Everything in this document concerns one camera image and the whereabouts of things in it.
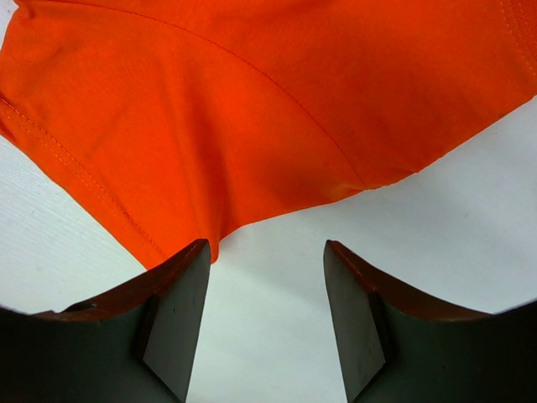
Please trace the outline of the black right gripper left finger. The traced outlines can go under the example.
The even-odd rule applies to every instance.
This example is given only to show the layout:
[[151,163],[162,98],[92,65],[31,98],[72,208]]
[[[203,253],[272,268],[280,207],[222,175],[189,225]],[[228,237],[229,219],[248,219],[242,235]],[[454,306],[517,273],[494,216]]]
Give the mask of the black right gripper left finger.
[[64,311],[3,308],[2,401],[185,401],[210,266],[199,239]]

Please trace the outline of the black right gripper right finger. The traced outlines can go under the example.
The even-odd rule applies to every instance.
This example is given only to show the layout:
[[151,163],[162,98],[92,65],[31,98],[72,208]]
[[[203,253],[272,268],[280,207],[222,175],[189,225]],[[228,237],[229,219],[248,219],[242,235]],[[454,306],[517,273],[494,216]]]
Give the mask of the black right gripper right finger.
[[533,402],[536,305],[487,314],[388,275],[337,241],[324,273],[349,402]]

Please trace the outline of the orange t shirt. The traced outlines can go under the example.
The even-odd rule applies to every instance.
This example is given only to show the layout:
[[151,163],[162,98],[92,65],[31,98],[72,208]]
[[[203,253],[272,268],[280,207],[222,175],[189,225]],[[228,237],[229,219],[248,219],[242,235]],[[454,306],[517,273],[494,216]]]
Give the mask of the orange t shirt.
[[533,1],[20,1],[1,48],[2,134],[148,269],[535,94]]

